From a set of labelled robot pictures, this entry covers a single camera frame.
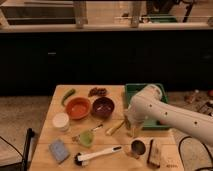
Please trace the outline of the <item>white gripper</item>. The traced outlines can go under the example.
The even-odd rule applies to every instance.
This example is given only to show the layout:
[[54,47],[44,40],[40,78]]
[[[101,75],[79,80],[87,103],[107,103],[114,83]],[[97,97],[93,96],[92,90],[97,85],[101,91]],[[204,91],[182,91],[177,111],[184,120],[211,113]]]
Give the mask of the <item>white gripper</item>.
[[141,126],[143,122],[147,119],[147,117],[143,113],[139,113],[133,108],[131,105],[124,112],[125,118],[124,123],[127,130],[131,128],[131,137],[137,138],[140,134]]

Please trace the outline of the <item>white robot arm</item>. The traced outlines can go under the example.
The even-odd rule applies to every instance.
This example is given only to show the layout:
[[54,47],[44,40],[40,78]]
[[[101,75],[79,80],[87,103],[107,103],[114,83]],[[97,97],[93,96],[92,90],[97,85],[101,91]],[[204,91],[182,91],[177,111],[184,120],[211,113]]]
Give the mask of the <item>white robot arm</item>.
[[166,104],[161,98],[162,90],[157,85],[146,85],[131,97],[125,111],[128,121],[142,125],[153,118],[213,146],[213,117]]

